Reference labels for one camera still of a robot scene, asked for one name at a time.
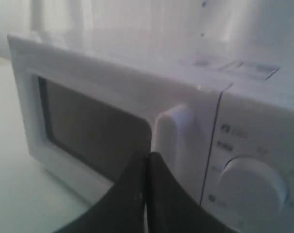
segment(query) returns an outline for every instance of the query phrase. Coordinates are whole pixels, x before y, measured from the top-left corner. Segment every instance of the dial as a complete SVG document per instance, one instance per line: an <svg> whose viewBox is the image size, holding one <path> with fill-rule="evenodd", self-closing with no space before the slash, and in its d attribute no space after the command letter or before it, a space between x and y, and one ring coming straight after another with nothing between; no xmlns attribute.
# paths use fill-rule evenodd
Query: dial
<svg viewBox="0 0 294 233"><path fill-rule="evenodd" d="M286 183L278 172L247 157L235 158L226 165L217 190L228 208L253 222L275 219L287 198Z"/></svg>

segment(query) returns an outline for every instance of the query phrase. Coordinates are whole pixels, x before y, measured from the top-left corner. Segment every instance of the white countertop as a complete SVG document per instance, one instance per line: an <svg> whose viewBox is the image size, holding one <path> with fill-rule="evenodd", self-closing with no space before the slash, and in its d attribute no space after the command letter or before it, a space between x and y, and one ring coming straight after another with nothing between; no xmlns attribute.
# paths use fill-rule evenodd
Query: white countertop
<svg viewBox="0 0 294 233"><path fill-rule="evenodd" d="M0 233L52 233L89 207L28 154L11 64L0 59Z"/></svg>

